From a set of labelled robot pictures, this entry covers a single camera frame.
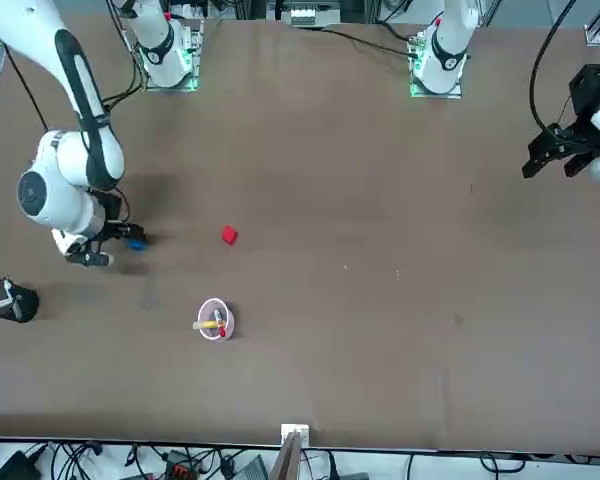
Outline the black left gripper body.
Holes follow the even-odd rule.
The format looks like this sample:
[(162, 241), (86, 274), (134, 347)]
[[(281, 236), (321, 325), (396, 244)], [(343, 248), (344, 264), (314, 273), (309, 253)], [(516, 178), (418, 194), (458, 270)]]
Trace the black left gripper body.
[(577, 122), (589, 121), (600, 104), (600, 64), (584, 65), (569, 82)]

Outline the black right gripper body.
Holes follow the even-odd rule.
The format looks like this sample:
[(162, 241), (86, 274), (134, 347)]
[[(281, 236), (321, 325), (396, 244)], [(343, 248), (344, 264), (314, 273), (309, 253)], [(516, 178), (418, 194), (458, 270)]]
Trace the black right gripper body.
[(105, 225), (107, 223), (127, 223), (131, 213), (129, 202), (119, 189), (115, 189), (113, 193), (89, 189), (88, 193), (104, 210), (104, 225), (95, 239), (97, 241), (111, 240), (105, 236)]

